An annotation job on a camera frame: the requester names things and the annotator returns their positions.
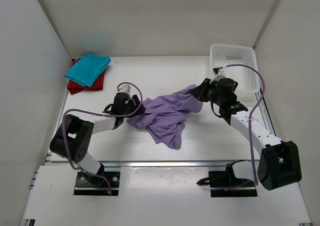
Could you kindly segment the lavender t-shirt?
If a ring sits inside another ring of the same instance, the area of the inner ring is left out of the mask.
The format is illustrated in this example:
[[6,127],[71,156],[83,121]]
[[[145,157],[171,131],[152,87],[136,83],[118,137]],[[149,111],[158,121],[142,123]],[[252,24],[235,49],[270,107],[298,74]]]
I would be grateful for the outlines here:
[[145,112],[129,118],[128,124],[138,130],[146,130],[157,144],[180,149],[185,120],[191,113],[199,113],[203,107],[203,103],[191,95],[190,91],[196,87],[193,84],[173,94],[147,98],[142,103]]

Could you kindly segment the teal t-shirt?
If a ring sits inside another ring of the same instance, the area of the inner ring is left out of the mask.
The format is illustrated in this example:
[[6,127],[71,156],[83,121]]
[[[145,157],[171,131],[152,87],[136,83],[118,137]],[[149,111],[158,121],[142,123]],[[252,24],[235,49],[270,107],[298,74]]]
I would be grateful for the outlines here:
[[92,87],[110,62],[109,57],[87,53],[75,62],[64,76],[83,87]]

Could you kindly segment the red t-shirt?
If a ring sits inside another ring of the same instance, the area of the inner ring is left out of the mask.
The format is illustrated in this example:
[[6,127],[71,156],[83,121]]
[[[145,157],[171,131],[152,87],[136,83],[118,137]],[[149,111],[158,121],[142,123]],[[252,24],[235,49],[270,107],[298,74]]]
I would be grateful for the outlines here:
[[77,59],[65,74],[69,80],[67,89],[71,95],[83,90],[99,91],[104,87],[105,71],[111,59],[86,55]]

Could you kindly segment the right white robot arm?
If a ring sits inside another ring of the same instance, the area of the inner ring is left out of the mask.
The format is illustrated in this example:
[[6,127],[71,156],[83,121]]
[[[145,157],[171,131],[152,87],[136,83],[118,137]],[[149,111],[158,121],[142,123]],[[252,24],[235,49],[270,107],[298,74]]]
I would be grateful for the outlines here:
[[283,141],[253,120],[249,110],[237,100],[237,82],[230,78],[203,83],[190,91],[200,102],[219,107],[220,118],[239,131],[259,153],[259,164],[254,170],[259,182],[269,191],[297,183],[302,179],[299,151],[292,141]]

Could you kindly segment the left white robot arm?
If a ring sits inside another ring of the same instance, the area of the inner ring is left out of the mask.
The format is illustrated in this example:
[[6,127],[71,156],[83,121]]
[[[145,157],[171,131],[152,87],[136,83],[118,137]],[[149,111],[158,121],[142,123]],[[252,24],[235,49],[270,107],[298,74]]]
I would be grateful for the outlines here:
[[108,185],[105,167],[88,152],[92,135],[117,129],[124,118],[133,118],[145,112],[138,96],[128,92],[118,92],[112,104],[105,107],[102,114],[80,118],[67,114],[53,136],[49,149],[67,159],[94,187]]

